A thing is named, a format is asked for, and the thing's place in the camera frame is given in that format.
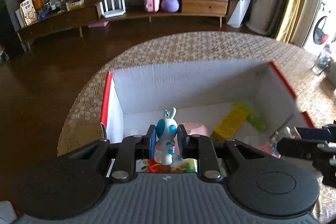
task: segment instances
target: cardboard box on shelf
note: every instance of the cardboard box on shelf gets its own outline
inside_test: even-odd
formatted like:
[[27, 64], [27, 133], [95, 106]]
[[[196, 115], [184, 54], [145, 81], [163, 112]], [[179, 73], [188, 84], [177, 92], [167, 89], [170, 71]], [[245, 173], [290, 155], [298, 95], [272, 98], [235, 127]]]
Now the cardboard box on shelf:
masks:
[[65, 3], [65, 5], [67, 7], [67, 11], [75, 10], [75, 9], [78, 9], [78, 8], [80, 8], [84, 5], [84, 0], [79, 0], [79, 1], [75, 1], [75, 2], [67, 1]]
[[256, 130], [244, 121], [235, 138], [252, 146], [269, 141], [285, 126], [311, 127], [296, 107], [295, 94], [272, 62], [210, 60], [147, 65], [109, 72], [106, 77], [101, 125], [111, 142], [145, 135], [162, 111], [176, 107], [178, 124], [198, 122], [212, 132], [243, 101], [262, 117], [267, 128]]

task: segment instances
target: pink object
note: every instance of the pink object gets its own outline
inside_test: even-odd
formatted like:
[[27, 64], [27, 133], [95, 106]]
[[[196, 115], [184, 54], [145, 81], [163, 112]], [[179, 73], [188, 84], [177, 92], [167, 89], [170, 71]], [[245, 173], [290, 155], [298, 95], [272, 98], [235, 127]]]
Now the pink object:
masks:
[[[187, 131], [188, 135], [199, 134], [199, 135], [208, 136], [208, 137], [211, 135], [208, 133], [207, 128], [201, 123], [185, 122], [185, 123], [182, 123], [182, 125], [184, 125], [184, 128]], [[179, 155], [180, 150], [179, 150], [179, 146], [177, 143], [177, 135], [175, 136], [174, 141], [175, 141], [174, 154]]]
[[89, 24], [88, 27], [89, 27], [89, 28], [105, 27], [108, 23], [109, 23], [108, 21], [105, 21], [105, 22], [97, 22], [97, 23]]
[[160, 0], [145, 0], [145, 9], [147, 12], [157, 12], [160, 6]]
[[270, 143], [265, 143], [264, 145], [257, 145], [255, 147], [256, 149], [259, 149], [267, 154], [270, 154], [271, 156], [274, 156], [276, 158], [280, 158], [280, 155], [275, 155], [273, 150], [272, 150], [272, 147], [271, 147], [271, 144]]

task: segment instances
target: flower pot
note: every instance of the flower pot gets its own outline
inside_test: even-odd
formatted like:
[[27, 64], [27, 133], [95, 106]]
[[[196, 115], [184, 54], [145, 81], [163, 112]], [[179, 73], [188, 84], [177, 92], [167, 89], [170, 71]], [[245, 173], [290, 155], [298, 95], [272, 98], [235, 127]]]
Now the flower pot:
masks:
[[250, 2], [251, 0], [239, 0], [230, 19], [226, 22], [227, 25], [233, 28], [240, 28]]
[[42, 10], [45, 11], [45, 10], [50, 10], [51, 9], [51, 3], [50, 1], [45, 3], [42, 7]]

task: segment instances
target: yellow toy block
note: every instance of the yellow toy block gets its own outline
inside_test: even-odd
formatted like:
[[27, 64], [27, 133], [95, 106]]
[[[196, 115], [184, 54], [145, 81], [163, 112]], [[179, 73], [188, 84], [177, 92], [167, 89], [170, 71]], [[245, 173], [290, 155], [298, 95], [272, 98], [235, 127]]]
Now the yellow toy block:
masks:
[[229, 114], [215, 127], [211, 137], [218, 142], [222, 142], [226, 138], [232, 138], [247, 116], [246, 111], [234, 106]]

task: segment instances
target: curtain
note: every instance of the curtain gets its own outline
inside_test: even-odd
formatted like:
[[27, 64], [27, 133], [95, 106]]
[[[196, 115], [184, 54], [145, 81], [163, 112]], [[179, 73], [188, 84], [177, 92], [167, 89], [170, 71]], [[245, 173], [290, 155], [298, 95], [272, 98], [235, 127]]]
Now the curtain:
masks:
[[288, 43], [293, 33], [295, 20], [299, 10], [300, 0], [287, 0], [285, 11], [283, 12], [280, 25], [275, 39]]
[[285, 11], [286, 4], [287, 4], [287, 0], [279, 0], [278, 2], [278, 6], [275, 10], [273, 19], [267, 30], [267, 35], [269, 35], [270, 37], [275, 37], [277, 33], [278, 27], [280, 25], [281, 17]]

